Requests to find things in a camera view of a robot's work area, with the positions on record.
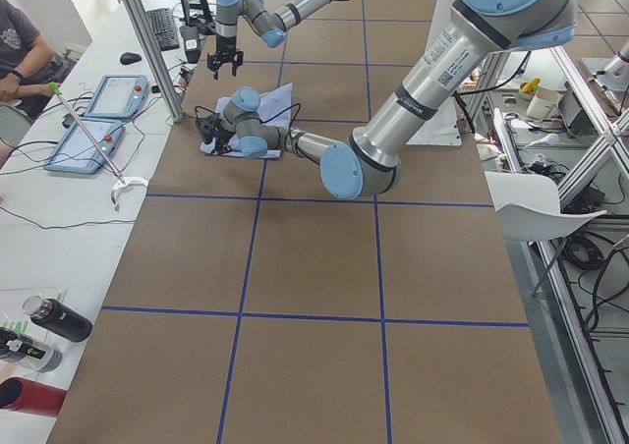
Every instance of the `white table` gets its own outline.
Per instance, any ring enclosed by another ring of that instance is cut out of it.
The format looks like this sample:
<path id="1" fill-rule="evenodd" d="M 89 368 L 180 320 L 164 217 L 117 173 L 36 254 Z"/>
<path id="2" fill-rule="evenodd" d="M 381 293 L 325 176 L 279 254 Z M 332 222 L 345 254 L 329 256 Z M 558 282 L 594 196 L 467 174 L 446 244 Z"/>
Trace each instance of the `white table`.
<path id="1" fill-rule="evenodd" d="M 173 1 L 145 1 L 147 10 L 172 7 Z M 124 7 L 120 7 L 94 40 L 86 54 L 62 85 L 66 98 L 78 97 L 95 90 L 102 76 L 142 74 L 152 80 L 146 60 L 122 66 L 120 55 L 125 51 L 142 53 Z M 185 61 L 183 46 L 163 53 L 166 67 Z M 171 71 L 175 77 L 179 68 Z M 150 94 L 150 101 L 156 94 Z M 23 142 L 59 140 L 66 129 L 61 119 L 62 107 L 47 112 L 35 122 Z M 126 176 L 150 179 L 171 129 L 172 119 L 163 99 L 155 102 L 140 116 L 136 125 L 146 133 L 138 154 L 124 171 Z M 113 154 L 113 161 L 122 167 L 130 159 L 141 135 L 133 125 L 126 132 Z M 31 151 L 39 146 L 27 146 Z M 32 154 L 37 159 L 49 155 L 45 146 Z M 36 165 L 22 155 L 14 155 L 2 173 L 19 171 Z M 120 210 L 114 211 L 110 191 L 116 178 L 99 170 L 94 176 L 65 176 L 41 168 L 22 174 L 0 176 L 2 206 L 42 225 L 69 225 L 84 221 L 112 219 L 134 220 L 142 206 L 145 188 L 133 186 L 120 194 Z M 0 259 L 2 283 L 0 290 L 54 287 L 66 290 L 64 303 L 95 320 L 133 225 L 108 224 L 68 230 L 42 230 L 0 211 Z M 74 344 L 50 335 L 51 344 L 64 355 L 59 367 L 42 373 L 37 380 L 67 389 L 72 382 L 86 342 Z M 3 444 L 42 444 L 54 424 L 54 418 L 0 411 Z"/>

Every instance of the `gray shirt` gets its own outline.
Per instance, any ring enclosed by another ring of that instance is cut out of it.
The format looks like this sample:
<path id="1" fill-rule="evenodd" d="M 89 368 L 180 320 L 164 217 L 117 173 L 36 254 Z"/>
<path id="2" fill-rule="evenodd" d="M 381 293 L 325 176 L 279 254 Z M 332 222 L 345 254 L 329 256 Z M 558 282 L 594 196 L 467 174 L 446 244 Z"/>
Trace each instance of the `gray shirt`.
<path id="1" fill-rule="evenodd" d="M 24 12 L 16 9 L 7 0 L 0 0 L 0 79 L 15 69 L 29 53 L 32 43 L 40 35 Z M 22 84 L 49 83 L 64 76 L 64 66 L 58 56 Z"/>

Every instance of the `black wristband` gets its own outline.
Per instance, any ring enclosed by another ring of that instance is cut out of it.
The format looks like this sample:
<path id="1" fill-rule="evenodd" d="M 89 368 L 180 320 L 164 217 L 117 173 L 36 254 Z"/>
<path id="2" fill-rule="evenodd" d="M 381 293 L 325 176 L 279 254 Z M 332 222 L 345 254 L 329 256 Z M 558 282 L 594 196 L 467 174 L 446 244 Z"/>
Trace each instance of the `black wristband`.
<path id="1" fill-rule="evenodd" d="M 22 75 L 22 73 L 19 73 L 15 69 L 12 69 L 11 71 L 9 71 L 9 74 L 13 74 L 15 77 L 17 77 L 20 80 L 20 82 L 24 80 L 24 76 Z"/>

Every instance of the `keyboard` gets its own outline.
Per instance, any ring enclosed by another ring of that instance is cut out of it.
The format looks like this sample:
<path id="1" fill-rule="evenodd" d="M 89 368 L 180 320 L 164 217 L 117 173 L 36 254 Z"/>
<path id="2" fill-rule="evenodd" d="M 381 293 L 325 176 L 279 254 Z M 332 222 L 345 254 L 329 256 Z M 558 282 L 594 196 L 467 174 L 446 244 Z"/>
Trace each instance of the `keyboard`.
<path id="1" fill-rule="evenodd" d="M 157 44 L 161 51 L 177 49 L 179 47 L 179 36 L 175 18 L 170 9 L 155 9 L 146 12 L 148 22 L 153 30 Z"/>

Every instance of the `white bucket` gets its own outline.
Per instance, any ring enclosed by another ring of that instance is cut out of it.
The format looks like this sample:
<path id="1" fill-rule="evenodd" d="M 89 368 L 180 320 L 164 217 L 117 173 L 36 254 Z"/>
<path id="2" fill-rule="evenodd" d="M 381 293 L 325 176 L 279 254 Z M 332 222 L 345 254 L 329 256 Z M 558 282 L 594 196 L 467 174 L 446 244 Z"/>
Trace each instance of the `white bucket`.
<path id="1" fill-rule="evenodd" d="M 527 115 L 534 120 L 543 120 L 552 111 L 554 106 L 561 100 L 561 94 L 550 90 L 549 88 L 540 87 L 531 100 Z"/>

